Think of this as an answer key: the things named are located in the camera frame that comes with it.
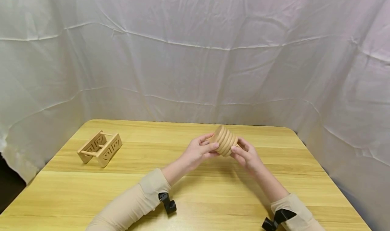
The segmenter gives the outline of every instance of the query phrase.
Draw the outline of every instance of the wooden stand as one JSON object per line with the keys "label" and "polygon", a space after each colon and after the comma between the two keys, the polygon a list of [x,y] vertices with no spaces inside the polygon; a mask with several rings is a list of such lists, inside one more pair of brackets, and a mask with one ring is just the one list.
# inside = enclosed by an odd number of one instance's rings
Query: wooden stand
{"label": "wooden stand", "polygon": [[85,164],[94,156],[99,165],[105,167],[121,146],[122,141],[119,134],[103,133],[100,130],[77,151],[77,154]]}
{"label": "wooden stand", "polygon": [[238,138],[229,129],[225,126],[220,125],[214,132],[213,137],[210,139],[210,143],[218,142],[220,146],[215,150],[221,156],[227,157],[230,156],[232,151],[230,148],[232,146],[238,146]]}

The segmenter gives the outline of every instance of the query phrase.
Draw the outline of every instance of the wood grain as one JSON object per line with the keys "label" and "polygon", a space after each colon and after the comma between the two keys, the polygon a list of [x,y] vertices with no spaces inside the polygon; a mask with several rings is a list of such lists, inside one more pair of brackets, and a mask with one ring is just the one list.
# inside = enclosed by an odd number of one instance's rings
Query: wood grain
{"label": "wood grain", "polygon": [[[145,174],[175,160],[189,141],[216,125],[92,120],[85,123],[0,215],[0,230],[84,230],[105,205]],[[82,164],[75,152],[98,130],[123,142],[110,163]],[[282,127],[229,125],[254,144],[267,167],[308,206],[327,231],[370,230],[296,134]],[[260,188],[231,159],[200,165],[170,192],[177,214],[162,205],[129,230],[261,230],[269,215]]]}

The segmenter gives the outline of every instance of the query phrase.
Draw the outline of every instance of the black plastic clip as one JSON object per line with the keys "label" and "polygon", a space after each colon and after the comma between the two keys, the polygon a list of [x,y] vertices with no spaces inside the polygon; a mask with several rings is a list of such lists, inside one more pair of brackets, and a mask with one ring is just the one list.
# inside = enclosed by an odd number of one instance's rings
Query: black plastic clip
{"label": "black plastic clip", "polygon": [[275,231],[278,228],[279,224],[295,217],[296,215],[297,214],[293,211],[279,209],[275,212],[274,220],[272,221],[266,217],[266,220],[264,220],[264,223],[261,227],[264,228],[264,230],[266,231]]}
{"label": "black plastic clip", "polygon": [[164,203],[164,207],[165,207],[165,211],[167,211],[167,214],[171,214],[171,213],[174,213],[177,208],[176,208],[176,203],[175,201],[171,201],[169,199],[169,194],[164,192],[164,193],[159,193],[158,194],[158,199]]}

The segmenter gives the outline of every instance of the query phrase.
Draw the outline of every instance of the stack of wooden rings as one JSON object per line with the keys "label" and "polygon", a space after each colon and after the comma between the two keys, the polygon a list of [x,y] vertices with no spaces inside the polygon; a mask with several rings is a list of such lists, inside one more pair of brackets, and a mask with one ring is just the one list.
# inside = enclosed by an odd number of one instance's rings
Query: stack of wooden rings
{"label": "stack of wooden rings", "polygon": [[220,125],[214,132],[213,137],[210,139],[210,143],[218,142],[220,146],[215,150],[221,156],[230,156],[232,151],[230,148],[237,145],[238,138],[229,129]]}

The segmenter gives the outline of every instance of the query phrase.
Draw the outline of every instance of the beige sleeve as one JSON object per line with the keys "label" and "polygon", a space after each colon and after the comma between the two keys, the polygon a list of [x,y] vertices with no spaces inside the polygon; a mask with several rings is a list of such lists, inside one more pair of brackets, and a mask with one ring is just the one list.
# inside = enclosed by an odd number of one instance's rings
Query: beige sleeve
{"label": "beige sleeve", "polygon": [[282,223],[287,231],[325,231],[305,204],[294,194],[271,203],[270,208],[273,213],[283,208],[297,214],[292,219]]}
{"label": "beige sleeve", "polygon": [[134,187],[111,201],[93,218],[86,231],[125,231],[153,211],[160,203],[158,194],[169,192],[170,188],[161,170],[153,170]]}

